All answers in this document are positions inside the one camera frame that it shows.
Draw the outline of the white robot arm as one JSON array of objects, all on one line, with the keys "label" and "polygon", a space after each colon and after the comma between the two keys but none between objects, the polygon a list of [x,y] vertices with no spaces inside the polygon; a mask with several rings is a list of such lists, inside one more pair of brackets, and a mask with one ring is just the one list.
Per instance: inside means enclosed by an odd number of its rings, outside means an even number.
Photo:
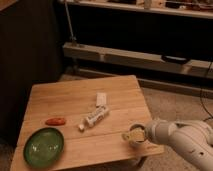
[{"label": "white robot arm", "polygon": [[204,121],[156,119],[132,125],[122,138],[135,148],[146,140],[167,145],[200,171],[213,171],[213,128]]}]

